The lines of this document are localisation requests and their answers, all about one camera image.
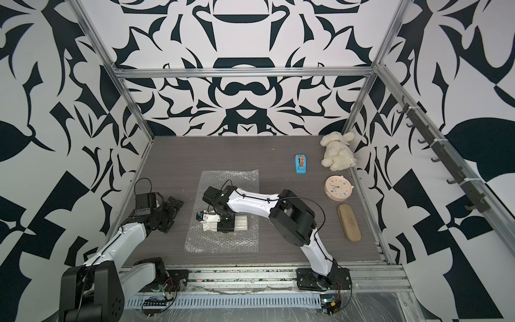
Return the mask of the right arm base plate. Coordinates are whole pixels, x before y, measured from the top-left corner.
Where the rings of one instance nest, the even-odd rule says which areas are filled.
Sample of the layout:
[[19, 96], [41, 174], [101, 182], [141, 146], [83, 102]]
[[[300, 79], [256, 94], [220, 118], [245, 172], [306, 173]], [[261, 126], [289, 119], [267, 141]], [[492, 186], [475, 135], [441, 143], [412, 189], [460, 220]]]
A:
[[296, 285], [301, 291], [337, 291], [351, 290], [352, 281], [350, 271], [347, 268], [338, 267], [333, 279], [314, 273], [310, 268], [297, 268]]

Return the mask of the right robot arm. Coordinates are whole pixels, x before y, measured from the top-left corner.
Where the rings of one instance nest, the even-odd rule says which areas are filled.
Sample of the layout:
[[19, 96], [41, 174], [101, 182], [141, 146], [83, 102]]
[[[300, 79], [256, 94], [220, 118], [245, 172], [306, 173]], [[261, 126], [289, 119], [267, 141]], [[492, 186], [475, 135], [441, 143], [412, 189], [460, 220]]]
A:
[[202, 200], [209, 210], [197, 213], [196, 220], [202, 223], [204, 231], [245, 231], [247, 215], [269, 219], [288, 243], [302, 250], [314, 278], [329, 286], [335, 283], [339, 264], [321, 241], [315, 212], [292, 191], [284, 189], [280, 194], [264, 195], [233, 185], [222, 189], [211, 186], [203, 193]]

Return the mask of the clear bubble wrap sheet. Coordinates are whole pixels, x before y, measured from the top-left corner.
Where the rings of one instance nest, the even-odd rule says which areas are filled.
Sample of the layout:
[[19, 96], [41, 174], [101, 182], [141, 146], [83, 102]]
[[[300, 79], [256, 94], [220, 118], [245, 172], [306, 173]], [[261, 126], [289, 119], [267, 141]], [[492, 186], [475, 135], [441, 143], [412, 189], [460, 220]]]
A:
[[233, 189], [259, 191], [258, 170], [203, 171], [186, 235], [185, 251], [197, 254], [257, 253], [259, 217], [232, 211], [228, 198]]

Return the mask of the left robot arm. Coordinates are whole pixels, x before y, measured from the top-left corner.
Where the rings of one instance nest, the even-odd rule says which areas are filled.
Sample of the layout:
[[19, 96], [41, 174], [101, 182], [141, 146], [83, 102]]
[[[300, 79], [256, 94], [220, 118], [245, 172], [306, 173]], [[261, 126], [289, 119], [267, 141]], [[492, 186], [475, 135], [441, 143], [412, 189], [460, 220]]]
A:
[[183, 201], [158, 201], [158, 193], [140, 195], [136, 208], [114, 237], [81, 266], [61, 278], [59, 321], [119, 321], [126, 303], [145, 288], [164, 292], [174, 284], [160, 257], [140, 260], [126, 273], [119, 270], [153, 232], [168, 233]]

